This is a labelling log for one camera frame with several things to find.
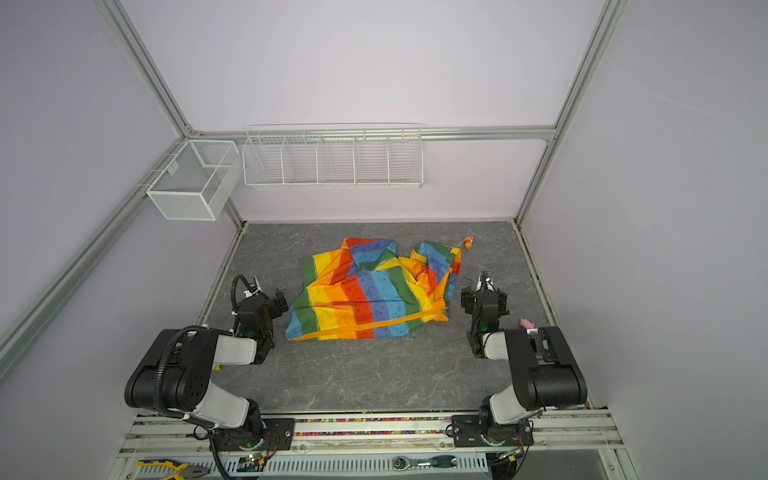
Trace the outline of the multicolour patchwork jacket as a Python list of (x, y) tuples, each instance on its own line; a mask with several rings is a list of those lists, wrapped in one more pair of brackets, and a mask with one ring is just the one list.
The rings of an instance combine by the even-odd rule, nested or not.
[(288, 311), (294, 342), (404, 337), (449, 320), (462, 250), (422, 242), (408, 256), (390, 239), (346, 238), (300, 260), (302, 290)]

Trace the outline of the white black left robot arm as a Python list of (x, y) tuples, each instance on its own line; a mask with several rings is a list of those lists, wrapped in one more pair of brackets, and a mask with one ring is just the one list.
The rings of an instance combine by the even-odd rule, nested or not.
[(217, 451), (285, 449), (292, 430), (264, 420), (256, 401), (216, 385), (212, 373), (262, 364), (274, 347), (273, 320), (287, 311), (282, 291), (256, 290), (234, 302), (230, 330), (162, 330), (127, 381), (125, 403), (204, 429)]

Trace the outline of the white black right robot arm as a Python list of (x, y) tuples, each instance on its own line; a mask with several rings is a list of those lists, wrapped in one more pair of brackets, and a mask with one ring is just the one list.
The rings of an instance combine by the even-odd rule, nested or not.
[(586, 380), (570, 346), (556, 326), (503, 328), (507, 294), (487, 272), (476, 287), (461, 292), (461, 306), (472, 317), (467, 332), (472, 354), (505, 361), (511, 383), (487, 396), (476, 414), (455, 415), (450, 431), (457, 447), (527, 447), (533, 444), (532, 418), (548, 408), (587, 402)]

